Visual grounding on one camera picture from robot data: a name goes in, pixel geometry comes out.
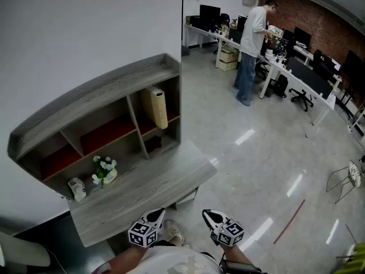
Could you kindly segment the white tissue packet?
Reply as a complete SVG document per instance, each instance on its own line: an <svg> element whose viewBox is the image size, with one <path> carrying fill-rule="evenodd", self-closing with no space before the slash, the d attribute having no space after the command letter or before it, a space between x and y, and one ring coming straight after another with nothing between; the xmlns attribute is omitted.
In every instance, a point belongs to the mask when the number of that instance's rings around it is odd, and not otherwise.
<svg viewBox="0 0 365 274"><path fill-rule="evenodd" d="M80 202L86 197L87 195L86 188L84 183L80 179L72 178L68 181L67 184L71 188L71 191L74 194L74 200L76 202Z"/></svg>

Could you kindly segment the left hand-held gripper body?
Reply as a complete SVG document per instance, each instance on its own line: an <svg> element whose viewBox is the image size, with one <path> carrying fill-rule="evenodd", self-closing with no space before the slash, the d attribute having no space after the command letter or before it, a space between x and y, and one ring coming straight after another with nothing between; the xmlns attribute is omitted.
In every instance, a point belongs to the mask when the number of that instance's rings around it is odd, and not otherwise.
<svg viewBox="0 0 365 274"><path fill-rule="evenodd" d="M159 232L160 225L153 225L143 219L138 219L128 229L129 242L139 247L148 248L157 242Z"/></svg>

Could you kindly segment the white curved plastic object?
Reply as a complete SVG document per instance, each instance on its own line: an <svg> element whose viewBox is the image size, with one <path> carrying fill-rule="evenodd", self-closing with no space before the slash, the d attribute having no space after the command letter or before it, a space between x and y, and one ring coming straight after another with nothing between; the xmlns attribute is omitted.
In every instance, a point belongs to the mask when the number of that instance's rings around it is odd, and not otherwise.
<svg viewBox="0 0 365 274"><path fill-rule="evenodd" d="M48 267L51 259L45 246L0 232L0 265Z"/></svg>

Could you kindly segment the green ribbed object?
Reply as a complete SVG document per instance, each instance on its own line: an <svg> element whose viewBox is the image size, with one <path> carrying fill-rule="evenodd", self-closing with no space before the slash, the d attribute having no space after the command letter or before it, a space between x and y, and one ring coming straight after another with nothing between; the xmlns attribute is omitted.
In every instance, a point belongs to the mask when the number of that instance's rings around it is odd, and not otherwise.
<svg viewBox="0 0 365 274"><path fill-rule="evenodd" d="M354 254L348 257L348 262L343 269L334 274L365 274L365 243L354 247Z"/></svg>

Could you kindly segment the black backpack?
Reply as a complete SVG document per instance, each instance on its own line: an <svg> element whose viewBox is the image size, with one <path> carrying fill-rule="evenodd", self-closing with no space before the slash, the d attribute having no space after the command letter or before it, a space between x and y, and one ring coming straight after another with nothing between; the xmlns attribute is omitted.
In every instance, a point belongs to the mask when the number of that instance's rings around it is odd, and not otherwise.
<svg viewBox="0 0 365 274"><path fill-rule="evenodd" d="M282 98L286 98L286 89L288 86L288 80L284 75L280 75L274 85L274 93Z"/></svg>

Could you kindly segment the black desk partition panel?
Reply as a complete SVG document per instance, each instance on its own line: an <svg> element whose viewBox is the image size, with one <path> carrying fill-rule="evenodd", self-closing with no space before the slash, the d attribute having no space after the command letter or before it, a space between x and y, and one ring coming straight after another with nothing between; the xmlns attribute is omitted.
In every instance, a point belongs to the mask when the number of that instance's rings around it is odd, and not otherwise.
<svg viewBox="0 0 365 274"><path fill-rule="evenodd" d="M322 98L327 99L332 92L332 87L323 79L320 75L309 69L300 61L293 57L290 57L287 61L287 69L291 70L291 73L312 88Z"/></svg>

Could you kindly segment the long white office desk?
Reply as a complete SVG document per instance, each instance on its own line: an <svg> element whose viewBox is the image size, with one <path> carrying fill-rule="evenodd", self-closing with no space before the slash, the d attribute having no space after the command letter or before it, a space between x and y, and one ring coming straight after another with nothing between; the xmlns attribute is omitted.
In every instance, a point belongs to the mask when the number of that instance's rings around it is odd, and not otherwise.
<svg viewBox="0 0 365 274"><path fill-rule="evenodd" d="M240 45L238 43L235 43L234 41L226 39L223 35L220 35L217 33L211 33L210 31L201 30L201 29L193 27L191 25L184 25L184 26L185 26L185 43L186 43L185 47L188 47L187 43L188 43L188 38L189 38L190 32L195 32L200 35L199 48L202 48L202 37L203 36L212 37L217 40L218 50L217 50L216 61L215 61L215 68L217 68L217 69L219 68L219 64L220 64L220 56L221 56L223 42L225 42L227 45L230 45L237 50L240 49ZM303 65L296 59L289 60L288 65L287 65L288 68L284 68L284 65L282 63L276 62L275 59L267 59L266 57L259 55L257 63L262 63L262 62L267 63L270 66L270 68L269 68L269 73L265 79L265 84L261 90L261 93L259 94L260 99L263 99L263 97L265 95L265 92L266 92L266 90L269 86L270 80L271 80L272 73L274 72L274 70L277 70L278 74L282 74L287 79L293 80L296 84L300 84L301 86L303 86L305 91L308 91L310 94L314 95L315 98L320 100L325 105L325 108L319 113L317 118L312 122L312 125L315 128L317 128L319 126L319 124L323 121L323 119L326 117L326 115L329 113L330 110L335 109L336 96L332 93L333 89L335 89L335 86L334 87L330 86L329 94L327 94L327 93L324 94L323 92L318 93L316 91L316 89L313 89L315 84L319 82L318 80L315 80L314 83L308 83L309 81L305 81L305 72L304 71L299 71L298 72L299 76L295 75L295 70L299 70L299 67L301 69L305 68L306 70L311 71L313 73L313 75L309 75L309 77L311 79L314 79L314 76L317 75L311 69L307 68L305 65Z"/></svg>

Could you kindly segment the person's beige shoe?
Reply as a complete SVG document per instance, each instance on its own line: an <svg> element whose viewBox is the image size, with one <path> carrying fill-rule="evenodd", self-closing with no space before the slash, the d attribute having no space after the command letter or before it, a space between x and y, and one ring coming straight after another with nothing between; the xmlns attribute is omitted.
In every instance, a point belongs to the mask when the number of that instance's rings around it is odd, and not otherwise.
<svg viewBox="0 0 365 274"><path fill-rule="evenodd" d="M173 220L166 220L164 223L164 237L167 241L177 247L184 243L184 237Z"/></svg>

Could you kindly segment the person's right forearm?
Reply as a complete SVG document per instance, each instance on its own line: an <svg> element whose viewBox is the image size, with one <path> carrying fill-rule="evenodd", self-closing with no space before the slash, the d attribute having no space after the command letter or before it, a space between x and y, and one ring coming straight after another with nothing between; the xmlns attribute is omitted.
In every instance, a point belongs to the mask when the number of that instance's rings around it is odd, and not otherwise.
<svg viewBox="0 0 365 274"><path fill-rule="evenodd" d="M245 264L253 266L253 263L244 255L244 253L236 246L228 247L220 244L225 254L225 260L231 263Z"/></svg>

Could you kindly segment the grey wooden shelf desk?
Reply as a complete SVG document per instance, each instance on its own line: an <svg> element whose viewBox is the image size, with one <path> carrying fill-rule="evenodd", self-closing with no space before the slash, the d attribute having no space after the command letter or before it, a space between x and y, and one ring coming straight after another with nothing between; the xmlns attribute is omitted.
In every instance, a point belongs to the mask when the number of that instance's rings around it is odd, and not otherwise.
<svg viewBox="0 0 365 274"><path fill-rule="evenodd" d="M95 155L109 156L123 171L181 142L181 63L155 55L103 74L53 100L9 135L9 158L33 178L66 198L68 181L92 185ZM165 93L168 127L147 117L144 88Z"/></svg>

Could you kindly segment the black office chair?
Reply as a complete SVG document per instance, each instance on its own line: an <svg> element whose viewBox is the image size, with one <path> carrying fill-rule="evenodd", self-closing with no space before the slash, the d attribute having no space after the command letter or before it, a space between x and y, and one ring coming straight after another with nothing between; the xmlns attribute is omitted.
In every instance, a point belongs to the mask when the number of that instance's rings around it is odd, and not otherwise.
<svg viewBox="0 0 365 274"><path fill-rule="evenodd" d="M302 90L301 92L299 92L299 91L297 91L297 90L295 90L293 88L290 88L289 89L289 92L290 93L292 93L292 92L296 93L296 96L294 96L294 97L291 98L291 102L295 102L295 101L301 100L304 103L304 105L305 105L304 112L308 112L308 109L309 109L308 106L310 106L310 107L313 107L314 106L311 95L308 98L306 96L306 91L305 90Z"/></svg>

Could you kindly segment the white flowers in pot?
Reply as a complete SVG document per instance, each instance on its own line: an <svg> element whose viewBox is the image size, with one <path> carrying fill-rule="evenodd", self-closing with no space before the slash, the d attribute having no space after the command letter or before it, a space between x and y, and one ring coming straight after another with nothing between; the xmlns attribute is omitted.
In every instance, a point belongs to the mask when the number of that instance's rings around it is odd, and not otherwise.
<svg viewBox="0 0 365 274"><path fill-rule="evenodd" d="M101 158L95 155L93 161L96 164L96 172L92 174L92 181L100 188L104 188L105 185L110 184L117 177L117 161L111 159L109 156Z"/></svg>

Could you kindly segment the beige book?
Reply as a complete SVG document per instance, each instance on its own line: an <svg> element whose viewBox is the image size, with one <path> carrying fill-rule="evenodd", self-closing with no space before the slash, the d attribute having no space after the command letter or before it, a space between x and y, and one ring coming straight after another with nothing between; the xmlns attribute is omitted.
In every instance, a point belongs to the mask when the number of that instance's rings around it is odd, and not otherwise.
<svg viewBox="0 0 365 274"><path fill-rule="evenodd" d="M160 129L168 127L167 109L165 104L165 93L156 86L149 86L139 91L143 109Z"/></svg>

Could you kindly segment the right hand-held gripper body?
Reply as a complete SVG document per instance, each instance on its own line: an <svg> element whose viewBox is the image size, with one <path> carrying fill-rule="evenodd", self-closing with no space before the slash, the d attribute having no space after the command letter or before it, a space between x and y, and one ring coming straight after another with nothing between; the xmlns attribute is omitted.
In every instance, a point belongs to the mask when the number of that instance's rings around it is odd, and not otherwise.
<svg viewBox="0 0 365 274"><path fill-rule="evenodd" d="M234 246L240 242L245 234L243 226L233 219L228 220L221 228L211 234L216 245Z"/></svg>

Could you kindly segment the person's white t-shirt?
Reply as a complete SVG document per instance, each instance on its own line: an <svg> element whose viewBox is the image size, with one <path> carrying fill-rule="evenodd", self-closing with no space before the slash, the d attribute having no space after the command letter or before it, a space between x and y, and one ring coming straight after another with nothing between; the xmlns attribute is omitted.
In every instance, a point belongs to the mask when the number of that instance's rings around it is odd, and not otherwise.
<svg viewBox="0 0 365 274"><path fill-rule="evenodd" d="M218 262L187 247L155 246L127 274L224 274Z"/></svg>

